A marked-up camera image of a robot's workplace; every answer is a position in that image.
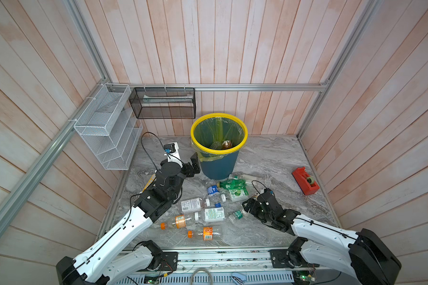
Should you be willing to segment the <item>red tape dispenser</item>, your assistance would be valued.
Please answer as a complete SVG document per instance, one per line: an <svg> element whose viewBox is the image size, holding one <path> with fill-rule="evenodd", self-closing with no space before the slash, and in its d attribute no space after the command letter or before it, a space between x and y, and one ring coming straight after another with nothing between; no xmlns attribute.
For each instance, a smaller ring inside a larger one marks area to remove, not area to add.
<svg viewBox="0 0 428 285"><path fill-rule="evenodd" d="M298 167L292 175L304 195L313 195L320 189L315 177L309 175L305 167Z"/></svg>

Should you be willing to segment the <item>clear bottle behind green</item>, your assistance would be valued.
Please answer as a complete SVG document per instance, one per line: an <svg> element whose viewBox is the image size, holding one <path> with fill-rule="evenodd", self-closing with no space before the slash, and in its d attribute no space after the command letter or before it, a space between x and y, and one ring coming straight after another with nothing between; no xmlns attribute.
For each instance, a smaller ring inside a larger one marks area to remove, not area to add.
<svg viewBox="0 0 428 285"><path fill-rule="evenodd" d="M232 173L229 175L228 177L229 179L242 179L245 181L245 183L247 185L251 185L252 181L258 180L257 177L252 176L252 175L246 175L246 174L241 174L241 173Z"/></svg>

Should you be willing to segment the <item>blue label crushed bottle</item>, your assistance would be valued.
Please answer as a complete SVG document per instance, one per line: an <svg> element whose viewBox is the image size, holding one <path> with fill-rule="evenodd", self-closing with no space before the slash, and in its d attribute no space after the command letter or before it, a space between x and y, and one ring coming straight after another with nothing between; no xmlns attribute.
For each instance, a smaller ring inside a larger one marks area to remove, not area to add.
<svg viewBox="0 0 428 285"><path fill-rule="evenodd" d="M212 185L207 188L208 196L205 198L207 207L222 207L221 193L217 185Z"/></svg>

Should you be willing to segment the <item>red label clear bottle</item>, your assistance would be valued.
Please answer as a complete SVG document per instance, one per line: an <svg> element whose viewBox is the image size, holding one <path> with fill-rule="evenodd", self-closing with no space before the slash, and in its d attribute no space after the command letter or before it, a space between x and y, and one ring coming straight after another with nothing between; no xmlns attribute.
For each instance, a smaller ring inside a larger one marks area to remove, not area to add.
<svg viewBox="0 0 428 285"><path fill-rule="evenodd" d="M214 141L210 147L212 150L222 150L222 143L220 141Z"/></svg>

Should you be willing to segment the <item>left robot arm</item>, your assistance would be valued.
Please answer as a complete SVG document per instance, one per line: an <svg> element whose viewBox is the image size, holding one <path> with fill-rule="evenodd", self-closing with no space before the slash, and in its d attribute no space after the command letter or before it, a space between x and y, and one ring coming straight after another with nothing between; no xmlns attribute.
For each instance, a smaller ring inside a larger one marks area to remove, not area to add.
<svg viewBox="0 0 428 285"><path fill-rule="evenodd" d="M166 264L162 250L144 241L127 255L123 249L158 220L181 198L185 178L200 173L198 155L190 162L168 160L156 171L155 180L138 195L124 217L87 250L56 265L61 285L114 285L139 270L160 271Z"/></svg>

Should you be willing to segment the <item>aluminium front rail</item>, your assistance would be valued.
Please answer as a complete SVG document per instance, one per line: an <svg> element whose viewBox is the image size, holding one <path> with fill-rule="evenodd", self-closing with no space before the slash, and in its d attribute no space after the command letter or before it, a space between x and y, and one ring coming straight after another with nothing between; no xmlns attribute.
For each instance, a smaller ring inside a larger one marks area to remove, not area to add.
<svg viewBox="0 0 428 285"><path fill-rule="evenodd" d="M347 255L324 247L317 243L306 241L301 246L295 245L288 249L295 249L301 252L306 262L311 264L319 264L321 267L327 267L332 270L356 277L353 265L353 260ZM270 258L269 248L239 248L239 249L182 249L178 252L178 267L186 266L189 270L196 268L273 268ZM148 255L155 257L165 251L155 251L155 247L151 244L142 243L139 247L128 253L114 258L113 261L121 261L125 265L130 266L134 261Z"/></svg>

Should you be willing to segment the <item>green label white bottle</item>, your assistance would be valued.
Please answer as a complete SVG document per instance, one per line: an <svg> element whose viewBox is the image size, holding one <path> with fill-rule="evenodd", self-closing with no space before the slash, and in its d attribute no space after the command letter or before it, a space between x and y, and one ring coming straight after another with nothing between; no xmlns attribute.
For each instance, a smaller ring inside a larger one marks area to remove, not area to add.
<svg viewBox="0 0 428 285"><path fill-rule="evenodd" d="M223 207L203 209L194 214L195 222L201 223L219 223L225 220L225 211Z"/></svg>

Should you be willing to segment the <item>green crushed bottle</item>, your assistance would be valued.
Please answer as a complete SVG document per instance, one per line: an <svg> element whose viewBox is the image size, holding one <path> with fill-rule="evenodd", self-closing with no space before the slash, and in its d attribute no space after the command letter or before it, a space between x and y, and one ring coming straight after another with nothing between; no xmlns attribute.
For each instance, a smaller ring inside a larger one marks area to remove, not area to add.
<svg viewBox="0 0 428 285"><path fill-rule="evenodd" d="M246 181L243 179L228 179L217 183L217 186L229 191L241 191L246 190Z"/></svg>

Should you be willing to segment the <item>brown coffee bottle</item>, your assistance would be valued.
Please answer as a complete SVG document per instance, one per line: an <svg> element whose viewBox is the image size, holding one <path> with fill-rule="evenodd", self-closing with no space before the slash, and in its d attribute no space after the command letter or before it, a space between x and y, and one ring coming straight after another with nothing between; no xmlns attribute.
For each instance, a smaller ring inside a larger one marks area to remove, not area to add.
<svg viewBox="0 0 428 285"><path fill-rule="evenodd" d="M233 142L231 140L225 140L222 142L222 144L221 144L222 150L228 150L231 148L233 148Z"/></svg>

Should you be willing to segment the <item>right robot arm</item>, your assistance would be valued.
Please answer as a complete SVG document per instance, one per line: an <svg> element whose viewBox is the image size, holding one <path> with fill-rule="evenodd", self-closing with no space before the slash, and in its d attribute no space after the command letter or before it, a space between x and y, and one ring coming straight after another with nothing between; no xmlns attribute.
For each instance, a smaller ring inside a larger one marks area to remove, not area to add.
<svg viewBox="0 0 428 285"><path fill-rule="evenodd" d="M265 226L295 236L287 249L293 268L318 264L348 274L363 285L393 285L397 280L401 262L371 230L340 229L284 209L269 188L242 207Z"/></svg>

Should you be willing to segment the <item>white label square bottle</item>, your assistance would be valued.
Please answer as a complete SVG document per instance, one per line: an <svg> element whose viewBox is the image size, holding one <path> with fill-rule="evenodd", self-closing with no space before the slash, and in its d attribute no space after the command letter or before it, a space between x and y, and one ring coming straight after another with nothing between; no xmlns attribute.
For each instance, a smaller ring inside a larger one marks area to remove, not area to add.
<svg viewBox="0 0 428 285"><path fill-rule="evenodd" d="M209 198L192 198L180 203L183 213L193 213L211 206Z"/></svg>

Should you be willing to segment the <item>orange label bottle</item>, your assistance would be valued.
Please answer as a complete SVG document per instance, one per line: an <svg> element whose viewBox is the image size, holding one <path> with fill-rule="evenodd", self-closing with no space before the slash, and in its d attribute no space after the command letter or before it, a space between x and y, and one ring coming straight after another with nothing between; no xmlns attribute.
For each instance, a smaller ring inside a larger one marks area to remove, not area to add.
<svg viewBox="0 0 428 285"><path fill-rule="evenodd" d="M160 224L161 230L182 229L187 228L196 222L195 215L181 214L170 218Z"/></svg>
<svg viewBox="0 0 428 285"><path fill-rule="evenodd" d="M221 227L205 226L189 230L187 237L189 239L197 239L201 241L216 241L223 235L223 229Z"/></svg>

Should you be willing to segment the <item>yellow calculator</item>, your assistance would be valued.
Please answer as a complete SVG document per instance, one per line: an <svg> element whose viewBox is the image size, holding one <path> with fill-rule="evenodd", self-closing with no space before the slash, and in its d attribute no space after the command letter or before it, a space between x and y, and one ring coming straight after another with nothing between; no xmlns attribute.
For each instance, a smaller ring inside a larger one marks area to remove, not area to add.
<svg viewBox="0 0 428 285"><path fill-rule="evenodd" d="M153 174L148 180L147 184L144 186L143 191L145 191L154 182L155 178L156 178L156 175Z"/></svg>

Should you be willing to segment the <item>teal bin with yellow rim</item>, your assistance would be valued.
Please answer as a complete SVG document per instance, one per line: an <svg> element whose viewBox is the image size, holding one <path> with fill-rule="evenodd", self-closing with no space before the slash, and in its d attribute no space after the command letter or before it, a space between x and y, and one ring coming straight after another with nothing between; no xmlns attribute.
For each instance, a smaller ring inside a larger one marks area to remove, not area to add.
<svg viewBox="0 0 428 285"><path fill-rule="evenodd" d="M212 113L195 120L190 137L203 174L221 181L234 172L240 150L248 139L248 129L236 116Z"/></svg>

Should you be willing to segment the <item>lime label white bottle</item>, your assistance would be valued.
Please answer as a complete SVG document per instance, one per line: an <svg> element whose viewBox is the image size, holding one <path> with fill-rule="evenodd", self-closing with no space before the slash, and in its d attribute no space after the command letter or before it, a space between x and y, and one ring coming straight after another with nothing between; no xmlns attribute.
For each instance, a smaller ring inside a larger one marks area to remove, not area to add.
<svg viewBox="0 0 428 285"><path fill-rule="evenodd" d="M229 190L227 196L232 202L241 202L249 199L249 193L245 189Z"/></svg>

